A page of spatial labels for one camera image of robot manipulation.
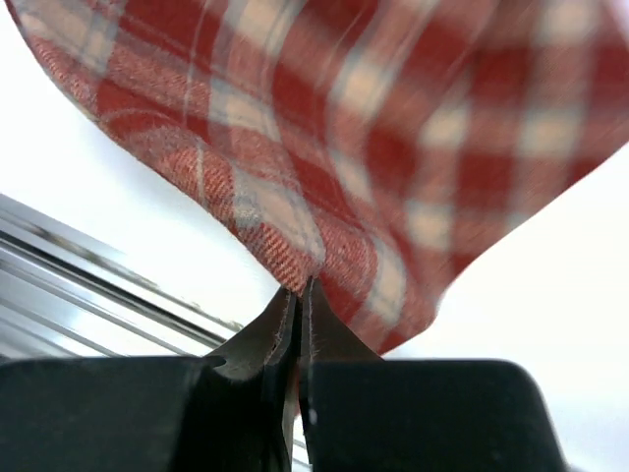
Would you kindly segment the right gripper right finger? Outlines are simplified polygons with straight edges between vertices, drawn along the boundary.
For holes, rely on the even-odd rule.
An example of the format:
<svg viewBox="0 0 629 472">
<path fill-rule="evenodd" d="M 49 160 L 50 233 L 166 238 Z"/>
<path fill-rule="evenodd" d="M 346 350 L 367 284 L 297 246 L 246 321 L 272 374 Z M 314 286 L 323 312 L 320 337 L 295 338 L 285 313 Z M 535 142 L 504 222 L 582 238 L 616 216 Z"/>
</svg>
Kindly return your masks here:
<svg viewBox="0 0 629 472">
<path fill-rule="evenodd" d="M 315 471 L 564 471 L 541 392 L 502 360 L 384 360 L 333 313 L 300 303 L 300 408 Z"/>
</svg>

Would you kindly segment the red beige plaid skirt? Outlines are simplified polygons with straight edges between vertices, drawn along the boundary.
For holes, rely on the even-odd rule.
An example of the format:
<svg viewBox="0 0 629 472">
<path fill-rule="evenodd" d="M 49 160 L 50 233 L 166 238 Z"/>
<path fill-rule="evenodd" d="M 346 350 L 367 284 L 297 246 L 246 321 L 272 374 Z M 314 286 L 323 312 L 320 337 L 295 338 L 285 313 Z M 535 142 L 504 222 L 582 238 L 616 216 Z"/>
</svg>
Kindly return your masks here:
<svg viewBox="0 0 629 472">
<path fill-rule="evenodd" d="M 12 1 L 52 82 L 373 350 L 628 140 L 608 1 Z"/>
</svg>

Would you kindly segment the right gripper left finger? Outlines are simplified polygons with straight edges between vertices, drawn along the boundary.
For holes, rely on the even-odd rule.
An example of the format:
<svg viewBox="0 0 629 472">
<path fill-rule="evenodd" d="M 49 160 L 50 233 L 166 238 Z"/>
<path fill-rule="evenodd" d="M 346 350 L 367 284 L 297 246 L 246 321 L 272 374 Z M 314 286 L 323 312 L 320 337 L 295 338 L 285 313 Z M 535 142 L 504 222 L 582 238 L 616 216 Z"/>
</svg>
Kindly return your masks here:
<svg viewBox="0 0 629 472">
<path fill-rule="evenodd" d="M 297 299 L 205 357 L 5 361 L 5 471 L 287 471 Z"/>
</svg>

